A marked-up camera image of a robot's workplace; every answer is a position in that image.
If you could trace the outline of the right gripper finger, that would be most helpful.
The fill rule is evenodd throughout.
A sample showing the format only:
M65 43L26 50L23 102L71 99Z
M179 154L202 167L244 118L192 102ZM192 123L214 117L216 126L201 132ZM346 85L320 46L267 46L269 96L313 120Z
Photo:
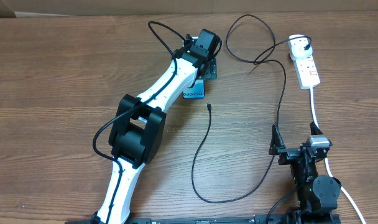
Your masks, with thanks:
M269 147L269 155L276 156L283 153L285 144L276 124L272 125L272 137Z
M322 131L319 129L319 127L316 125L314 121L310 123L310 131L311 135L323 135Z

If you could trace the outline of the blue Samsung Galaxy smartphone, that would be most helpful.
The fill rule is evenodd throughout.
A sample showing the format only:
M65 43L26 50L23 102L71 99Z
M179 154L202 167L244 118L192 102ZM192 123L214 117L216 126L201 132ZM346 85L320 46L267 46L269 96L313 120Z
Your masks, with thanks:
M205 97L204 80L198 79L191 88L183 91L183 98L189 100L203 99Z

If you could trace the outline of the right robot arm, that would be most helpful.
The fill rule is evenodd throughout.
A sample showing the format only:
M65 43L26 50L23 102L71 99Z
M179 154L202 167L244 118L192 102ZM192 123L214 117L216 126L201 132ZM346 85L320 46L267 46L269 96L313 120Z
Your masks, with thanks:
M287 148L276 124L272 125L269 154L279 156L280 165L289 165L295 189L272 206L265 222L270 222L275 208L296 194L298 206L289 208L275 223L340 223L333 210L338 207L341 182L328 175L319 175L316 163L327 158L332 142L314 122L310 123L311 134L299 147Z

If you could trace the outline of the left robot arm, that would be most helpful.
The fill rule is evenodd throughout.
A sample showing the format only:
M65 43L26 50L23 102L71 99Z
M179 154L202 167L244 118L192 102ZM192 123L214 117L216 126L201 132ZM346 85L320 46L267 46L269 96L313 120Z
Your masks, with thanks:
M172 54L168 69L145 92L125 95L115 117L104 124L93 138L111 128L107 157L113 163L108 190L101 208L90 223L125 223L139 176L155 157L161 145L167 111L186 89L203 78L215 61L217 51L203 46L181 48Z

